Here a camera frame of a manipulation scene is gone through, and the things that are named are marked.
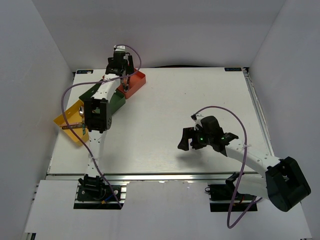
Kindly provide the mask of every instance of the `orange tray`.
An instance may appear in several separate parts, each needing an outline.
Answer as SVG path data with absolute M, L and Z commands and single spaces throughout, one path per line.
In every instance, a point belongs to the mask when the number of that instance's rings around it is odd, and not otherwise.
M 117 89 L 124 94 L 125 99 L 130 98 L 136 91 L 138 91 L 146 83 L 146 75 L 138 71 L 135 75 L 130 77 L 129 91 L 125 92 L 124 87 L 120 85 Z

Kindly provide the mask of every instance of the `white enclosure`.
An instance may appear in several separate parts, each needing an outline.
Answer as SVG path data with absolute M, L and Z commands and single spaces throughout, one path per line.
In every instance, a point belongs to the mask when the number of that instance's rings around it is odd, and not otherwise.
M 310 184 L 302 208 L 320 239 L 318 1 L 32 1 L 0 8 L 1 239 L 24 232 L 72 72 L 105 68 L 114 44 L 134 47 L 144 68 L 250 67 L 275 154 L 297 159 Z

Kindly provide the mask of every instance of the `white panel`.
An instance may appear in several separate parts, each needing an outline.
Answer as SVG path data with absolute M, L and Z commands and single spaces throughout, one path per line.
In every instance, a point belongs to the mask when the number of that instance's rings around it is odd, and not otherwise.
M 249 66 L 284 0 L 33 0 L 72 70 L 129 44 L 143 67 Z
M 26 232 L 40 240 L 299 240 L 310 238 L 301 205 L 281 212 L 268 200 L 232 230 L 210 212 L 205 182 L 131 182 L 122 210 L 73 209 L 77 181 L 43 180 Z M 234 220 L 240 215 L 233 213 Z
M 320 2 L 287 1 L 251 68 L 274 152 L 295 158 L 311 187 L 302 201 L 320 239 Z
M 112 117 L 100 160 L 104 173 L 233 173 L 241 164 L 207 146 L 199 150 L 177 148 L 183 128 L 193 127 L 191 115 L 217 105 L 232 110 L 243 121 L 248 142 L 263 153 L 267 147 L 259 126 L 244 75 L 224 68 L 143 68 L 146 84 L 127 99 Z M 94 82 L 104 75 L 76 74 L 74 83 Z M 91 85 L 72 89 L 73 105 Z M 238 121 L 220 109 L 206 109 L 227 133 L 243 139 Z M 84 174 L 88 165 L 85 147 L 77 147 L 63 132 L 53 151 L 50 174 Z
M 0 33 L 0 232 L 1 239 L 20 240 L 72 74 L 30 0 L 1 3 Z

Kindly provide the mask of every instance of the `white table surface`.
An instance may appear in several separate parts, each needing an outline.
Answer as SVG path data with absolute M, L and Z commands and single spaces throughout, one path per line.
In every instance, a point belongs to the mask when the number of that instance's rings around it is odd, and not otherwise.
M 98 81 L 104 69 L 93 74 L 76 74 L 74 84 Z M 182 130 L 194 125 L 190 116 L 202 107 L 222 106 L 243 121 L 248 142 L 268 153 L 262 130 L 241 71 L 224 68 L 144 68 L 146 84 L 112 117 L 105 140 L 100 168 L 108 174 L 140 173 L 231 173 L 241 164 L 224 157 L 209 146 L 200 150 L 177 148 Z M 92 85 L 71 90 L 68 107 Z M 225 132 L 243 138 L 241 126 L 228 112 L 207 109 L 203 115 L 215 116 Z M 50 174 L 84 174 L 88 153 L 60 132 L 54 147 Z
M 299 240 L 311 238 L 300 204 L 258 203 L 233 228 L 210 212 L 205 182 L 131 182 L 122 210 L 73 209 L 76 180 L 42 180 L 25 232 L 36 240 Z M 231 222 L 240 215 L 234 212 Z

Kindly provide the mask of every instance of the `white tabletop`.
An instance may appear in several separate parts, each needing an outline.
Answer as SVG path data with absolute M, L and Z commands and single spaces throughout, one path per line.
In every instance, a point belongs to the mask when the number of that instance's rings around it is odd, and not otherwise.
M 93 74 L 76 74 L 74 84 L 99 81 L 104 69 Z M 243 121 L 248 142 L 267 152 L 262 130 L 241 71 L 224 68 L 144 68 L 146 84 L 112 117 L 105 140 L 101 170 L 109 174 L 141 173 L 231 173 L 241 164 L 224 157 L 211 147 L 182 151 L 177 148 L 182 130 L 191 127 L 190 116 L 209 105 L 232 110 Z M 71 90 L 68 107 L 91 85 Z M 220 109 L 207 109 L 203 115 L 215 116 L 225 132 L 243 138 L 237 120 Z M 53 151 L 50 174 L 84 174 L 88 153 L 60 132 Z

